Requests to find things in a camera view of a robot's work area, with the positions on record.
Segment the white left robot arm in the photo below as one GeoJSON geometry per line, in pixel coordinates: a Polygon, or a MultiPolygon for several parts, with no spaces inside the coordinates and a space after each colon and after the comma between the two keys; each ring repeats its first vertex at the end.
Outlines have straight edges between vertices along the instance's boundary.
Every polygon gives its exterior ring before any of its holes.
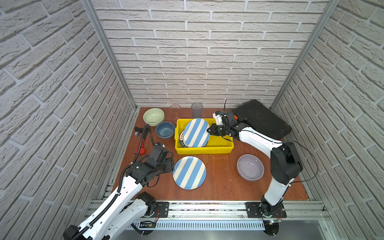
{"type": "Polygon", "coordinates": [[[149,155],[135,156],[123,169],[119,185],[97,210],[80,225],[65,230],[65,240],[114,240],[138,219],[159,216],[156,199],[142,189],[161,174],[173,172],[175,162],[162,143],[152,145],[149,155]]]}

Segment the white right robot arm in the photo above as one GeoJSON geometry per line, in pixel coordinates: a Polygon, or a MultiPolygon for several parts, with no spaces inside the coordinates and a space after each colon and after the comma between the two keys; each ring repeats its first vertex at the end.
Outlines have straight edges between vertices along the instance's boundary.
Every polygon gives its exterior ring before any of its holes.
{"type": "Polygon", "coordinates": [[[243,123],[232,127],[212,124],[207,132],[213,136],[230,136],[247,143],[270,158],[272,180],[262,197],[260,212],[265,217],[271,216],[281,206],[289,186],[303,170],[295,144],[269,138],[243,123]]]}

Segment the green rim hao shi plate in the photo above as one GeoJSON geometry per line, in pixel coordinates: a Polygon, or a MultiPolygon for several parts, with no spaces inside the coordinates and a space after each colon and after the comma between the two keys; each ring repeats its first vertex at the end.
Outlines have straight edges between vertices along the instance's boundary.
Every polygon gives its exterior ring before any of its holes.
{"type": "Polygon", "coordinates": [[[179,143],[181,145],[182,148],[185,148],[185,144],[184,144],[184,133],[182,132],[179,136],[179,143]]]}

